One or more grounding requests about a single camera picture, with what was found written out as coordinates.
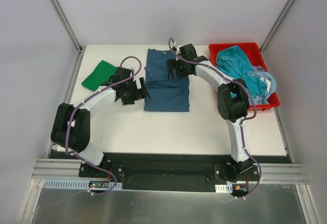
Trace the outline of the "dark blue t-shirt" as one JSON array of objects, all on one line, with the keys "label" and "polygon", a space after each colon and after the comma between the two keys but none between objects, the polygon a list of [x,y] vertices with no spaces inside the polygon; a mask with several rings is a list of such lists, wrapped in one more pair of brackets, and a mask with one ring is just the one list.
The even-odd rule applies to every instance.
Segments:
[{"label": "dark blue t-shirt", "polygon": [[145,100],[145,111],[189,112],[189,77],[168,79],[166,61],[173,59],[169,50],[148,49],[145,66],[145,83],[149,98]]}]

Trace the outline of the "green t-shirt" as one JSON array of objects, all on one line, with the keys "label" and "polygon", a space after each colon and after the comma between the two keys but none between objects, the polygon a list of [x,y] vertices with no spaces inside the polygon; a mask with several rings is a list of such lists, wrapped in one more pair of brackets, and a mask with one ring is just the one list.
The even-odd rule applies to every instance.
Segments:
[{"label": "green t-shirt", "polygon": [[101,60],[95,69],[81,82],[81,85],[90,90],[96,91],[103,82],[109,80],[115,74],[117,67]]}]

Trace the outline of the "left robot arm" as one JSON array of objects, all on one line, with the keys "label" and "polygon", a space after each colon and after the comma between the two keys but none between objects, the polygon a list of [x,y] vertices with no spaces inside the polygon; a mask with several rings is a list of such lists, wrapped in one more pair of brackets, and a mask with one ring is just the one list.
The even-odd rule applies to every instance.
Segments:
[{"label": "left robot arm", "polygon": [[58,106],[51,141],[65,152],[91,164],[90,171],[96,177],[104,177],[108,171],[105,154],[90,140],[91,119],[109,105],[121,100],[123,105],[149,98],[144,77],[137,87],[131,69],[118,67],[115,74],[104,81],[90,96],[75,103]]}]

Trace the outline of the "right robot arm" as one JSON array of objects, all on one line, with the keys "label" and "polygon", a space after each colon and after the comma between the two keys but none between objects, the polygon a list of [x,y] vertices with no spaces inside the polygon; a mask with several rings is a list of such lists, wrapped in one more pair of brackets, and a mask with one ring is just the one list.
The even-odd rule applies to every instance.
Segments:
[{"label": "right robot arm", "polygon": [[226,121],[230,138],[230,162],[220,170],[220,177],[235,183],[247,176],[253,167],[245,134],[245,120],[250,108],[248,91],[242,79],[232,79],[218,70],[205,56],[197,55],[190,43],[178,46],[170,38],[169,49],[175,55],[166,61],[168,78],[197,76],[217,91],[218,112]]}]

